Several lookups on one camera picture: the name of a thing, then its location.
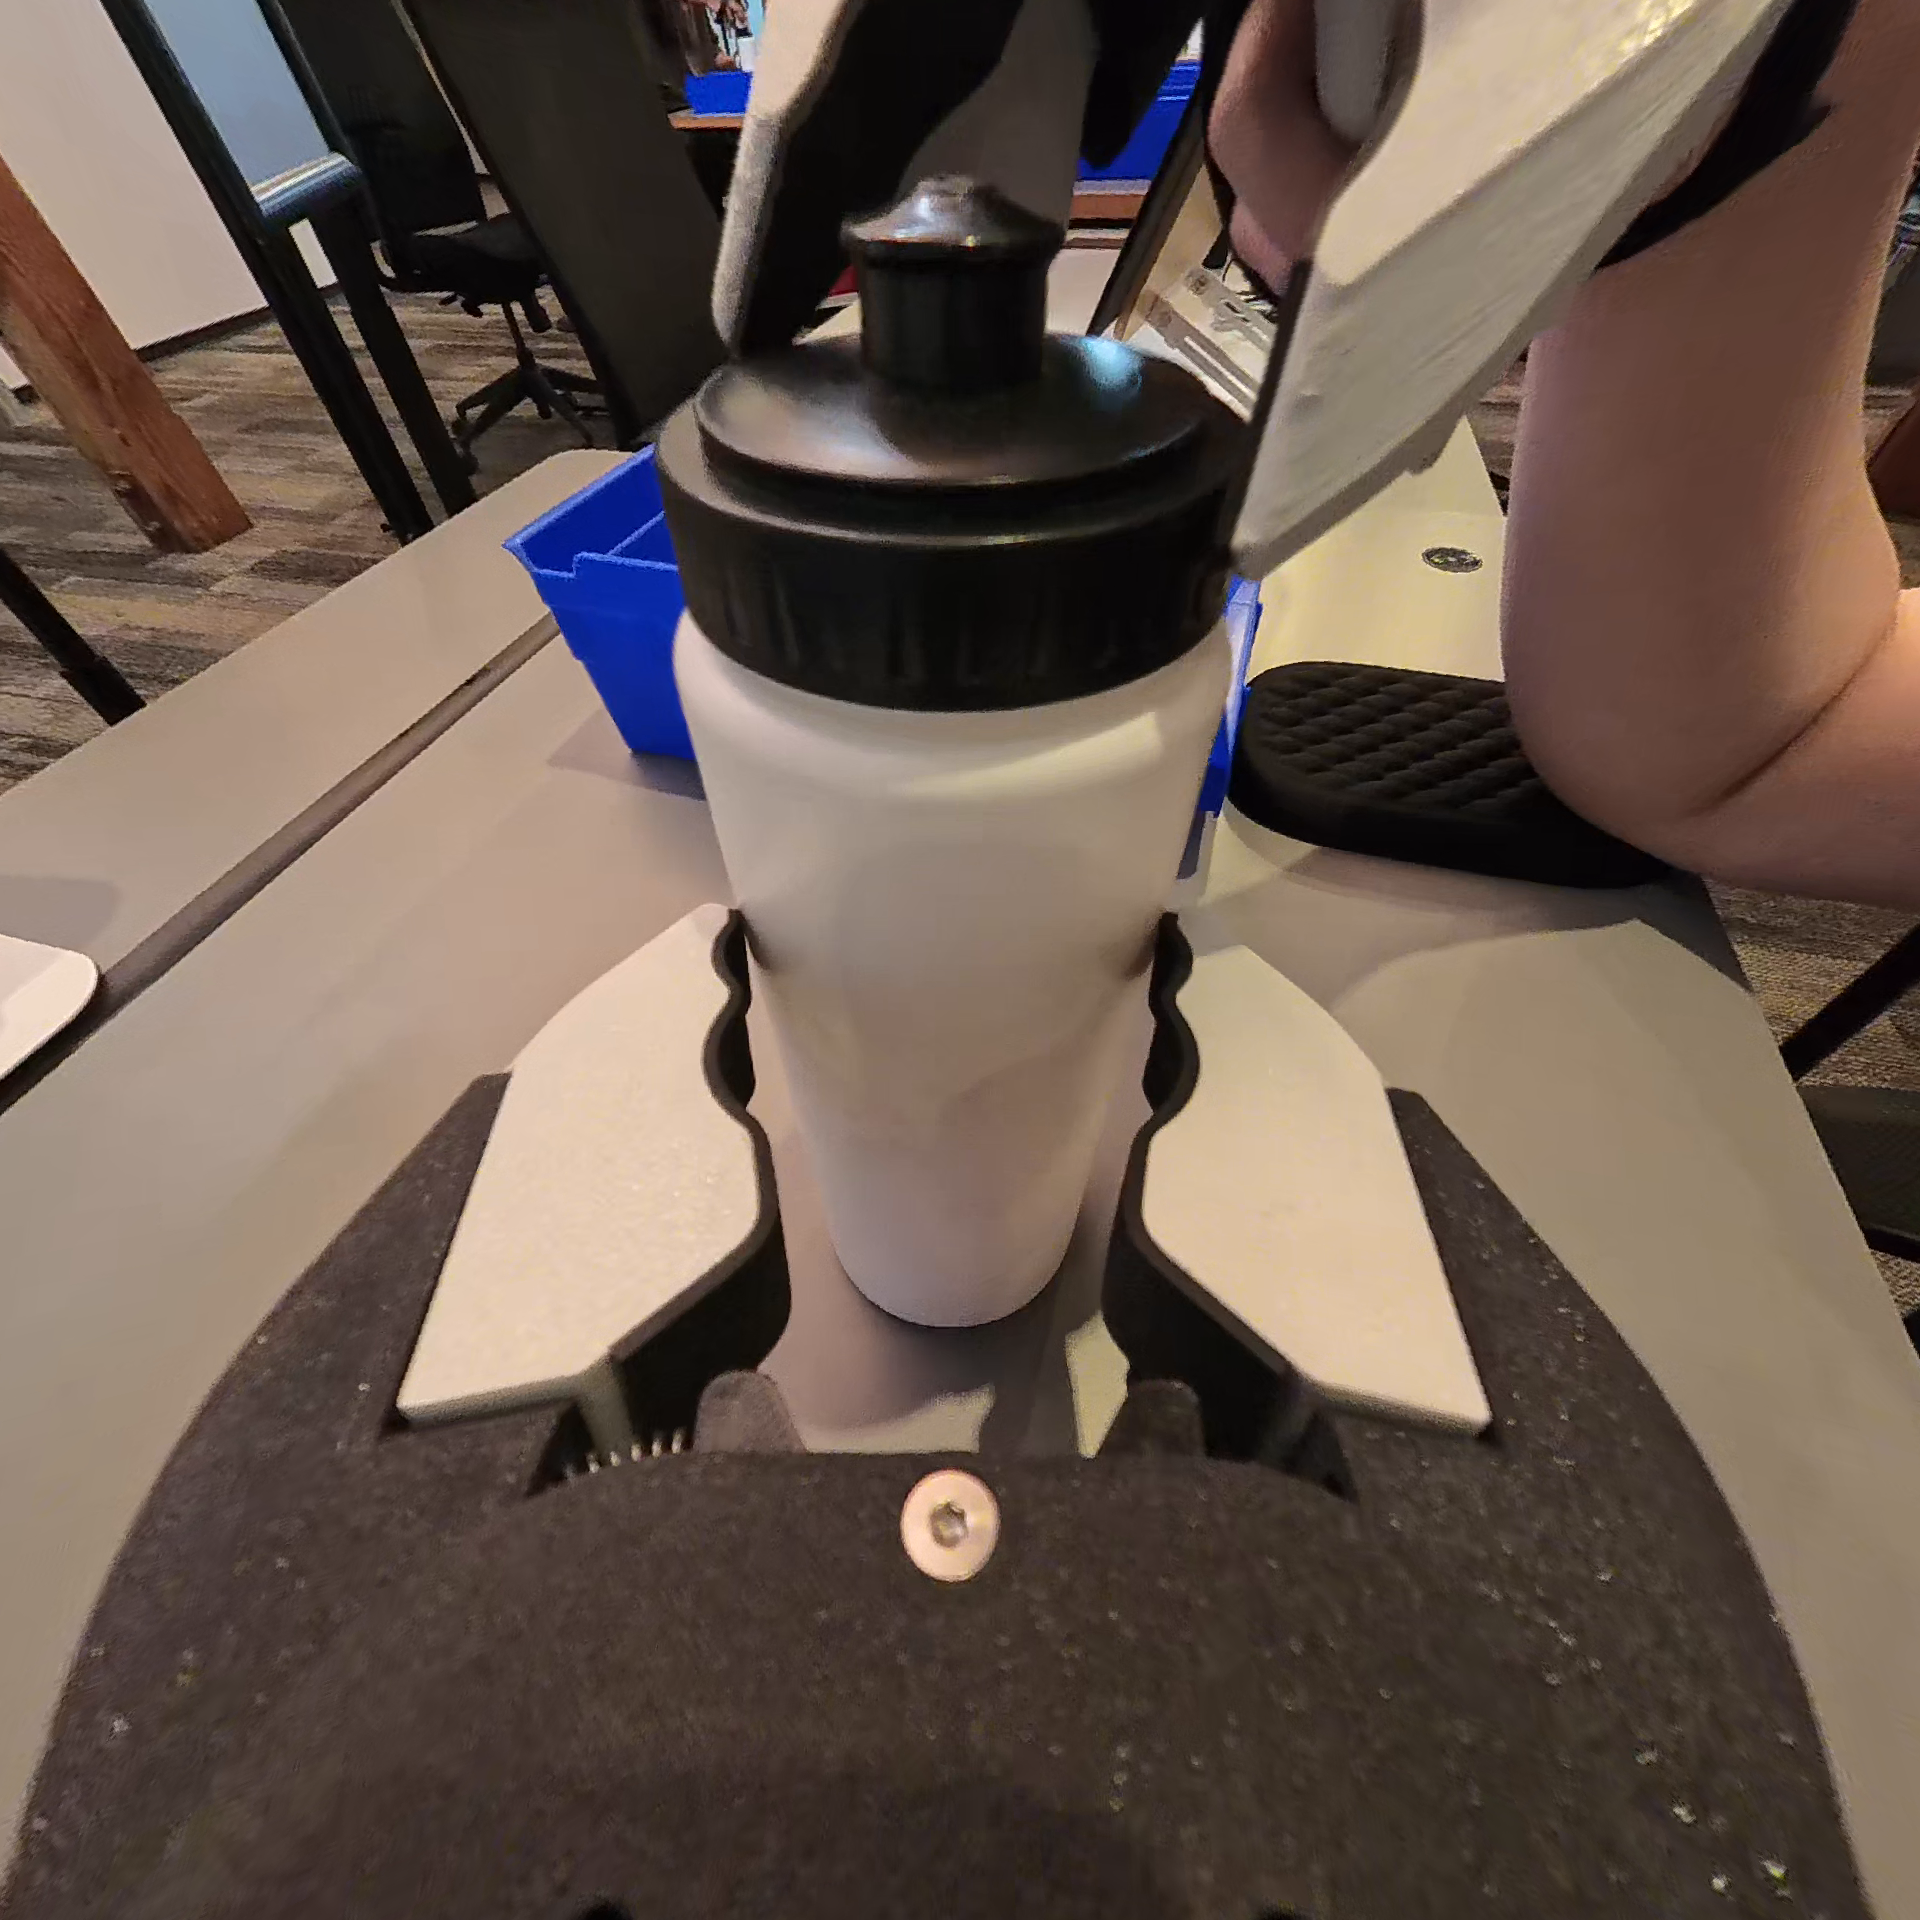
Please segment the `document stand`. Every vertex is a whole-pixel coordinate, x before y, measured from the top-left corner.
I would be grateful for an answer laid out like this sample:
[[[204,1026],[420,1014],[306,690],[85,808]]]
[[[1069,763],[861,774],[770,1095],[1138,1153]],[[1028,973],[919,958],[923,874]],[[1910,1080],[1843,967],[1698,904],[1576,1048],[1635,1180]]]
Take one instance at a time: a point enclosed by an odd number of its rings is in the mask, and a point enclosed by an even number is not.
[[[1187,366],[1238,420],[1260,412],[1279,308],[1232,255],[1195,128],[1172,137],[1086,332]]]

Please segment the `person's right hand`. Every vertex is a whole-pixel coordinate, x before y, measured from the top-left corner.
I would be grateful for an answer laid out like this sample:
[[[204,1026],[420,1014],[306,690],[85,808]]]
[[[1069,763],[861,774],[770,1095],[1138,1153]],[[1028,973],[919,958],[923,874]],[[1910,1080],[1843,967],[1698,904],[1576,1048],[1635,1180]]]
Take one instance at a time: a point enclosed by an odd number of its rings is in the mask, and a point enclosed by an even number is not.
[[[1315,2],[1251,2],[1208,109],[1208,158],[1232,192],[1232,251],[1267,295],[1310,255],[1358,152],[1321,109]]]

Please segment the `black high-back chair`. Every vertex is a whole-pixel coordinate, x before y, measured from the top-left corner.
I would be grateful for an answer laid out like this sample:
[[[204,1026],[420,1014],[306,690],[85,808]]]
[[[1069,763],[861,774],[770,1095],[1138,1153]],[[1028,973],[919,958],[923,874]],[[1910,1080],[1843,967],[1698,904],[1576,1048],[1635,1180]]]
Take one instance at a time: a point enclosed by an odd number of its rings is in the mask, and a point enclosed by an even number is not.
[[[407,2],[455,116],[522,217],[601,376],[616,445],[725,359],[718,213],[670,120],[643,2]]]

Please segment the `white stand base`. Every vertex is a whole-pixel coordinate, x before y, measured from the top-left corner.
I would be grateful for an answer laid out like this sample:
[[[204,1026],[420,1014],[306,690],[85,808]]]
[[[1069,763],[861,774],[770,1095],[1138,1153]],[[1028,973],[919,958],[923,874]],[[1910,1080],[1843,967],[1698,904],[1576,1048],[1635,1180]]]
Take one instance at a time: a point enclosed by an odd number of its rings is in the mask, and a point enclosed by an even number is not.
[[[51,1048],[93,1002],[101,973],[69,946],[0,938],[4,951],[4,1059],[0,1076]]]

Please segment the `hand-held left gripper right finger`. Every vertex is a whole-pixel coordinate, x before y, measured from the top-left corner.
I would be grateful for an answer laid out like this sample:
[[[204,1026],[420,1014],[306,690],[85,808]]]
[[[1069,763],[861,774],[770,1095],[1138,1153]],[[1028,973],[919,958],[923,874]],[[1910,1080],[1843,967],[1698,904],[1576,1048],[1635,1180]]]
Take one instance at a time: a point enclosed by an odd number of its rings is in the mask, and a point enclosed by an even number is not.
[[[1486,1441],[1487,1390],[1394,1097],[1251,946],[1162,913],[1147,1118],[1117,1190],[1101,1317],[1124,1357],[1106,1452],[1169,1444],[1348,1476],[1336,1414]]]

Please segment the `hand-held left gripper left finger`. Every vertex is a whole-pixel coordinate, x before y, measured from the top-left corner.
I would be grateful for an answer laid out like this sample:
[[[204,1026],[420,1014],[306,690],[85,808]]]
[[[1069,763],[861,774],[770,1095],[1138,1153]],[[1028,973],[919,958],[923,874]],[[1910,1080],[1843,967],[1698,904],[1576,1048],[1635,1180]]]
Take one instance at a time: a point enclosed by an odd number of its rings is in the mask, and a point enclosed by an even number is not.
[[[409,1426],[565,1410],[592,1463],[684,1452],[789,1319],[751,1114],[744,917],[699,904],[509,1072],[396,1393]]]

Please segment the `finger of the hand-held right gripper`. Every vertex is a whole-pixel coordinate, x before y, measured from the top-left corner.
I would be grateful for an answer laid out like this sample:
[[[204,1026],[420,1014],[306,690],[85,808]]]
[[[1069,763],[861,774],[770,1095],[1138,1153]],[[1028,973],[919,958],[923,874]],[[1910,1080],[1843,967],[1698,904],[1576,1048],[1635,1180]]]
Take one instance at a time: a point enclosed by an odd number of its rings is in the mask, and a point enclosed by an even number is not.
[[[1434,457],[1733,109],[1785,2],[1421,2],[1415,58],[1279,302],[1232,563]]]
[[[789,344],[841,224],[964,173],[1064,234],[1087,2],[775,2],[710,285],[731,356]]]

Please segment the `person's right forearm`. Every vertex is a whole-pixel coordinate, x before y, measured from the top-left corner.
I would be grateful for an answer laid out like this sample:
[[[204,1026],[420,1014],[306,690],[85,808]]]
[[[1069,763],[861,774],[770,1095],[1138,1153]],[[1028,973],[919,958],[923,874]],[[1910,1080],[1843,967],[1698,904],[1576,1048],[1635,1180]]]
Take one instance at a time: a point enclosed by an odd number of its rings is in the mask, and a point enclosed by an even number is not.
[[[1527,356],[1505,534],[1515,728],[1683,870],[1917,910],[1917,593],[1865,373],[1917,158],[1917,2],[1863,2],[1831,116],[1610,264]]]

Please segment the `black bottle lid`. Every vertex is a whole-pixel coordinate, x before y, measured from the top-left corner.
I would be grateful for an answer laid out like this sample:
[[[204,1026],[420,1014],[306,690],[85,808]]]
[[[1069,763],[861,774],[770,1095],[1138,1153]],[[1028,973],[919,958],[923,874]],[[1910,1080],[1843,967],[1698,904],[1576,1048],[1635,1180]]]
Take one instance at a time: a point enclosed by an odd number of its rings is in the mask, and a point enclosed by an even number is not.
[[[841,230],[858,337],[718,366],[661,425],[684,610],[766,680],[892,710],[1135,685],[1226,606],[1247,425],[1204,379],[1045,327],[1064,239],[927,177]]]

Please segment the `white plastic bottle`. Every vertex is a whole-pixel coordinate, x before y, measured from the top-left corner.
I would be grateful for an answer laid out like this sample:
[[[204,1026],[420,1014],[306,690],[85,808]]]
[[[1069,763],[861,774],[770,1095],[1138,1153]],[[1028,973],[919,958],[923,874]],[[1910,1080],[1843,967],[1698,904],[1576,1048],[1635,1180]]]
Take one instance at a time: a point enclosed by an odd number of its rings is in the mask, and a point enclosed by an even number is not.
[[[839,704],[681,613],[675,685],[827,1227],[898,1319],[1059,1270],[1232,678],[1226,623],[1042,706]]]

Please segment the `black metal table frame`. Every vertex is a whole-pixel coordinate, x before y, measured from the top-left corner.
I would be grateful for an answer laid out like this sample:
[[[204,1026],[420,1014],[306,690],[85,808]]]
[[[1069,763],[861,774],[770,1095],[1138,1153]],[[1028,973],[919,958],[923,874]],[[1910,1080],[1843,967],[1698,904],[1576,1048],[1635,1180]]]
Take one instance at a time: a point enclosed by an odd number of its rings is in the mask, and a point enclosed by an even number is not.
[[[311,391],[347,445],[385,528],[437,528],[299,234],[319,239],[360,344],[439,509],[477,487],[396,325],[371,243],[366,177],[278,2],[104,2],[157,110],[242,255]]]

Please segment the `dark office chair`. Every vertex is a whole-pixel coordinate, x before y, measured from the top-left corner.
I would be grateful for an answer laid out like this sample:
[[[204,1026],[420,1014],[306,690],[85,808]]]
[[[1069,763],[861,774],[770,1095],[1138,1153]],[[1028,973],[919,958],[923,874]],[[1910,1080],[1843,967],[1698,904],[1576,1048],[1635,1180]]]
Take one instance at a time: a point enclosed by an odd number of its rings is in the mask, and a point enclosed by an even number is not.
[[[285,2],[303,57],[347,133],[360,166],[386,285],[434,295],[482,317],[500,308],[514,344],[514,366],[451,410],[451,443],[477,467],[477,438],[522,404],[562,420],[592,445],[587,410],[603,407],[601,383],[550,369],[527,347],[549,332],[540,306],[549,269],[510,213],[490,213],[470,137],[450,109],[396,2]]]

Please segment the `wooden post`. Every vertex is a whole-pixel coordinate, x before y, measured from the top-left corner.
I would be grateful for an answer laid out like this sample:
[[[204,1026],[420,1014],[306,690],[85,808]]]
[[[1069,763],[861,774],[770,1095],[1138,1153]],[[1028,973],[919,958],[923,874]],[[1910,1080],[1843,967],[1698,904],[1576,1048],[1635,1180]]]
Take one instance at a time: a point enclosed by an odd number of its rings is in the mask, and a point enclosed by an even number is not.
[[[206,554],[253,528],[11,166],[4,347],[157,551]]]

